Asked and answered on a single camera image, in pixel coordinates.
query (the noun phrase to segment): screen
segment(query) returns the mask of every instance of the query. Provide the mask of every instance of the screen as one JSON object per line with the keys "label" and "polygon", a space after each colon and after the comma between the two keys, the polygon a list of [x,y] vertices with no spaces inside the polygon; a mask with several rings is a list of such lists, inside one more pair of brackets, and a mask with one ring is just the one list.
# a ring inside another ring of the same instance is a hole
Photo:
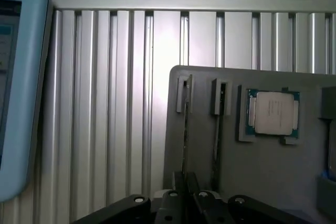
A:
{"label": "screen", "polygon": [[0,0],[0,164],[12,83],[21,2]]}

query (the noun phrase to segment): gray tray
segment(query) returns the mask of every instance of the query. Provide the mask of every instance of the gray tray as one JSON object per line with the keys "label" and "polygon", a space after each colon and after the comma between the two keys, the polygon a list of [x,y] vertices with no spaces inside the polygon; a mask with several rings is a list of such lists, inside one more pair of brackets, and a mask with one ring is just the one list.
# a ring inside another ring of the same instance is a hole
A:
{"label": "gray tray", "polygon": [[[215,143],[221,132],[218,192],[225,201],[245,194],[277,208],[300,210],[316,223],[334,223],[317,209],[317,181],[327,160],[328,124],[322,113],[328,110],[321,106],[322,88],[336,86],[336,76],[174,67],[167,109],[164,188],[170,187],[172,172],[182,167],[183,102],[188,94],[183,90],[190,76],[187,170],[196,173],[202,189],[212,189]],[[218,115],[218,82],[226,82],[223,115]],[[299,137],[246,135],[246,90],[283,88],[300,92]]]}

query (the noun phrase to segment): grooved metal wall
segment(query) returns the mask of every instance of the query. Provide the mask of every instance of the grooved metal wall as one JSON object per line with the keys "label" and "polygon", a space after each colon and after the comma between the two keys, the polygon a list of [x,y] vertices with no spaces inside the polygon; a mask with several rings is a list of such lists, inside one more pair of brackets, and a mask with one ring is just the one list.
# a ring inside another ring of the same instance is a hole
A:
{"label": "grooved metal wall", "polygon": [[68,223],[160,190],[175,65],[336,71],[335,0],[53,1],[35,175],[2,204],[5,224]]}

